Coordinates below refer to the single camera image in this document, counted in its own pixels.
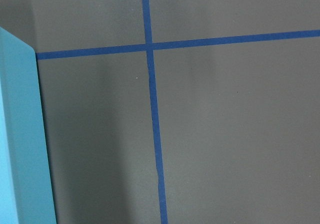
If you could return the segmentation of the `light blue plastic bin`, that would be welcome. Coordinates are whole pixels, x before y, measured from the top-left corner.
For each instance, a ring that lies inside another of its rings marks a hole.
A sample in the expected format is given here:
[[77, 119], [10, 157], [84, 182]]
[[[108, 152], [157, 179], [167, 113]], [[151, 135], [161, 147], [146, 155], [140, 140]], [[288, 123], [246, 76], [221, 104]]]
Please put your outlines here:
[[0, 33], [0, 221], [56, 223], [36, 55]]

